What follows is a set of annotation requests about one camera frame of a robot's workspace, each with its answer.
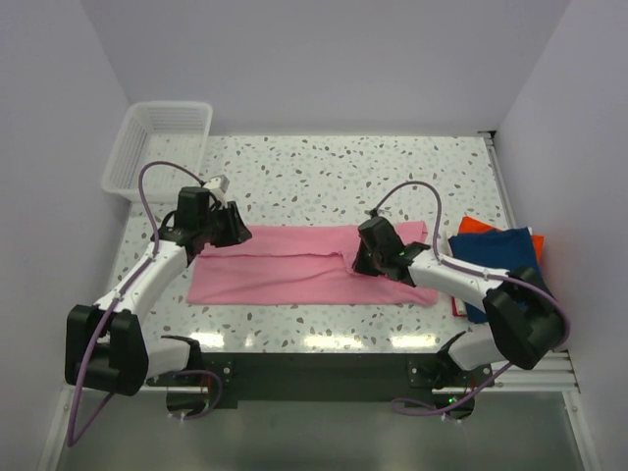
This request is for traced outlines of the pink t shirt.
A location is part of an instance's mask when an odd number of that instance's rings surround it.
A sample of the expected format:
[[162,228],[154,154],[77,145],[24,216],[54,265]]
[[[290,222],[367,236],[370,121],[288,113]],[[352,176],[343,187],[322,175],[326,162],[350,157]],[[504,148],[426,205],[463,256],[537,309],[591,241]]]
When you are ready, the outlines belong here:
[[431,306],[438,300],[433,289],[355,273],[355,226],[253,226],[250,231],[252,239],[242,244],[205,246],[193,262],[188,303]]

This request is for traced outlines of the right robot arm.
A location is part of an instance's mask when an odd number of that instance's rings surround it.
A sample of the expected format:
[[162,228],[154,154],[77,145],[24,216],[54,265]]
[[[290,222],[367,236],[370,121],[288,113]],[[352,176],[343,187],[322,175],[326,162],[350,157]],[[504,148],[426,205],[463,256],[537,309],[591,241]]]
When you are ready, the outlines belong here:
[[486,267],[442,254],[424,223],[394,226],[373,211],[360,226],[257,227],[216,261],[219,304],[431,306],[439,293],[483,311],[484,327],[444,343],[425,369],[457,386],[476,367],[503,360],[533,369],[568,334],[539,273]]

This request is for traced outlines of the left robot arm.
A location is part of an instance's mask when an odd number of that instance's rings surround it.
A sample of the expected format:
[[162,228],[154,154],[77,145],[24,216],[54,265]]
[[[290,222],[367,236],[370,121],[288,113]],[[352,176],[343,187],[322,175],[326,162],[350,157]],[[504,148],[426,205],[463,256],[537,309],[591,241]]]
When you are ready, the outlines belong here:
[[195,340],[165,336],[145,339],[141,323],[168,285],[206,245],[224,247],[249,238],[236,203],[217,190],[183,188],[174,211],[151,238],[138,264],[111,291],[90,305],[76,305],[66,328],[65,380],[131,396],[143,383],[165,373],[182,385],[203,373]]

